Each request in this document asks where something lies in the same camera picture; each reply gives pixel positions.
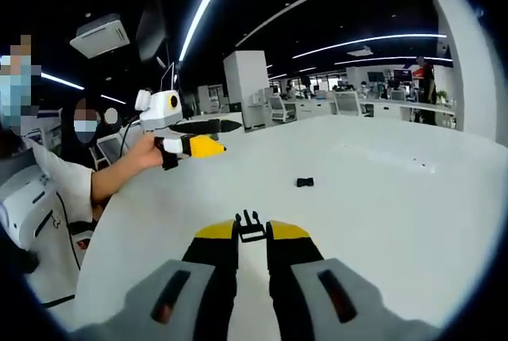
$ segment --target white table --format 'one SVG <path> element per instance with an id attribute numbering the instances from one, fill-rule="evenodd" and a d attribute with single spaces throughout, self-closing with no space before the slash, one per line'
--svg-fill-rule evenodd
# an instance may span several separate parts
<path id="1" fill-rule="evenodd" d="M 238 136 L 225 154 L 147 170 L 111 198 L 83 262 L 77 326 L 120 312 L 125 294 L 194 234 L 243 209 L 310 232 L 379 287 L 406 319 L 445 326 L 482 277 L 504 224 L 508 149 L 444 128 L 327 116 Z M 297 177 L 315 186 L 297 188 Z M 265 242 L 240 243 L 229 339 L 279 339 Z"/>
<path id="2" fill-rule="evenodd" d="M 361 105 L 373 105 L 376 106 L 397 106 L 407 109 L 423 109 L 427 111 L 434 111 L 436 113 L 447 113 L 448 115 L 455 115 L 453 109 L 446 107 L 445 105 L 431 105 L 429 103 L 415 103 L 405 101 L 393 101 L 391 99 L 360 99 Z"/>

